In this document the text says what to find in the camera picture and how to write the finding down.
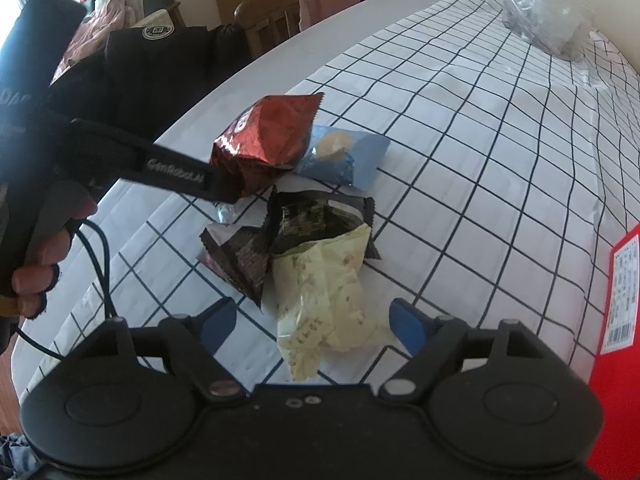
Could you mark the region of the person left hand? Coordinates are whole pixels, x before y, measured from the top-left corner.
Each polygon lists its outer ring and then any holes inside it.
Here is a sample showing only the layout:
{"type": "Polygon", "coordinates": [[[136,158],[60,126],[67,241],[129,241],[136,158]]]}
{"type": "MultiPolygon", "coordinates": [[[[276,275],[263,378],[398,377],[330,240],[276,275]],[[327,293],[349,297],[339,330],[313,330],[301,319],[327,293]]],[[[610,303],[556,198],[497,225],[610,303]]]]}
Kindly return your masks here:
{"type": "Polygon", "coordinates": [[[11,284],[16,298],[9,318],[36,318],[44,311],[47,293],[56,285],[60,276],[58,265],[70,252],[71,244],[70,229],[63,226],[40,244],[35,252],[34,263],[13,272],[11,284]]]}

